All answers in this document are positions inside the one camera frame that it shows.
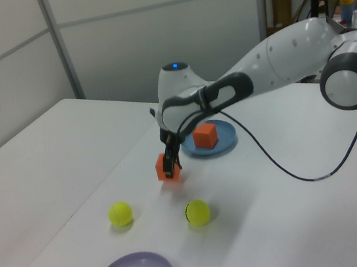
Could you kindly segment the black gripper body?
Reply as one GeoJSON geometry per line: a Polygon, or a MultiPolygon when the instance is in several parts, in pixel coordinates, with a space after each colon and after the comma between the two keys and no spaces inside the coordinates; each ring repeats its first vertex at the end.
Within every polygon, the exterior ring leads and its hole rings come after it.
{"type": "Polygon", "coordinates": [[[172,133],[162,128],[159,130],[159,139],[165,145],[165,152],[167,152],[167,154],[170,152],[177,153],[181,143],[185,140],[184,136],[182,134],[172,133]]]}

